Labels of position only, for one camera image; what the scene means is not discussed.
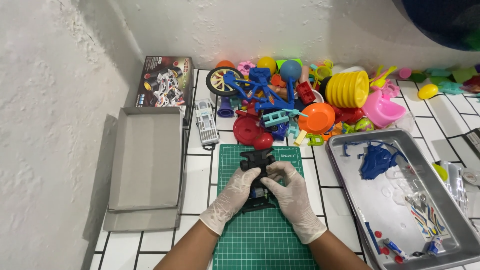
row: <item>textured plaster wall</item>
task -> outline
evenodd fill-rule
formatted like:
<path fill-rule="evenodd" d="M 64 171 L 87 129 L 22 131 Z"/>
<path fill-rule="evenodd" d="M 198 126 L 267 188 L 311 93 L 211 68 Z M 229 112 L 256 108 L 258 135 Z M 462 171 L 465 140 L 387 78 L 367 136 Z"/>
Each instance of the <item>textured plaster wall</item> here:
<path fill-rule="evenodd" d="M 0 269 L 89 267 L 131 84 L 98 36 L 68 0 L 0 1 Z"/>
<path fill-rule="evenodd" d="M 191 55 L 201 68 L 264 55 L 414 68 L 480 60 L 429 40 L 391 0 L 114 1 L 145 55 Z"/>

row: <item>blue ball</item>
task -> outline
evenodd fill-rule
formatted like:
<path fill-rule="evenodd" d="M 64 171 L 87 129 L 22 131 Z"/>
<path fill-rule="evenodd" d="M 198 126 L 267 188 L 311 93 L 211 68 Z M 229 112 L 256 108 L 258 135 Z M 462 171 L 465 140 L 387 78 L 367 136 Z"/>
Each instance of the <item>blue ball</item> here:
<path fill-rule="evenodd" d="M 284 82 L 288 82 L 289 77 L 292 77 L 296 81 L 300 79 L 300 75 L 301 66 L 295 60 L 287 60 L 283 62 L 282 66 L 280 67 L 280 76 Z"/>

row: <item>forearm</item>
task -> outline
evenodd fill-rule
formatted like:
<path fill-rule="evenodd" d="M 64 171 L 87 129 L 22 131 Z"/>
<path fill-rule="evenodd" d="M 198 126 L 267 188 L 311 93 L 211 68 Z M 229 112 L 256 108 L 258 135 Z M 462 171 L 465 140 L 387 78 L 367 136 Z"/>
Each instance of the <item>forearm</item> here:
<path fill-rule="evenodd" d="M 205 270 L 218 237 L 218 234 L 198 220 L 154 270 Z"/>
<path fill-rule="evenodd" d="M 371 270 L 371 268 L 351 251 L 329 230 L 308 244 L 320 268 L 329 270 Z"/>

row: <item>white tiled countertop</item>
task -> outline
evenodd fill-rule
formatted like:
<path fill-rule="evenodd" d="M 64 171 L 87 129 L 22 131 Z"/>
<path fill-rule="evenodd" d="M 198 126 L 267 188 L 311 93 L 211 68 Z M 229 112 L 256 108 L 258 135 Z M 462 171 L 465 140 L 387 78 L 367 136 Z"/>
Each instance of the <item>white tiled countertop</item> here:
<path fill-rule="evenodd" d="M 205 84 L 209 70 L 195 70 L 195 100 L 209 98 L 220 105 Z M 436 95 L 422 101 L 417 97 L 418 88 L 427 82 L 396 81 L 401 96 L 391 99 L 413 112 L 416 125 L 412 136 L 429 159 L 447 160 L 462 167 L 480 168 L 480 160 L 471 154 L 461 134 L 480 127 L 480 103 L 470 94 L 458 96 Z M 216 118 L 221 144 L 236 144 L 232 132 L 236 118 Z M 293 138 L 275 142 L 274 146 L 291 146 Z M 305 181 L 312 209 L 329 229 L 370 266 L 365 241 L 351 216 L 345 192 L 337 181 L 323 146 L 300 146 Z M 95 248 L 91 270 L 145 270 L 152 269 L 181 237 L 195 224 L 198 216 L 216 198 L 218 175 L 218 145 L 207 151 L 200 145 L 195 121 L 190 125 L 187 150 L 186 190 L 181 211 L 180 227 L 174 230 L 153 232 L 104 232 L 101 231 Z M 464 184 L 469 199 L 468 217 L 480 231 L 480 188 Z M 453 270 L 480 269 L 480 262 L 452 268 Z"/>

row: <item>gloved hand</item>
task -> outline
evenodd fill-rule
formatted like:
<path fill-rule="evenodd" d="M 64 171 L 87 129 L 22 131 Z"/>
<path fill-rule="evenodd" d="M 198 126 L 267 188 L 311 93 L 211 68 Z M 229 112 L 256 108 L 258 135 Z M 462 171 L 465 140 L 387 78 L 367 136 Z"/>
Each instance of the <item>gloved hand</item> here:
<path fill-rule="evenodd" d="M 222 235 L 225 223 L 247 201 L 250 194 L 250 185 L 260 172 L 260 168 L 253 168 L 246 172 L 238 168 L 215 201 L 200 214 L 200 220 L 216 234 Z"/>
<path fill-rule="evenodd" d="M 288 161 L 267 166 L 268 177 L 261 182 L 275 195 L 285 217 L 292 223 L 302 244 L 309 244 L 322 235 L 327 227 L 314 214 L 308 200 L 305 179 Z M 284 179 L 285 185 L 277 183 Z"/>

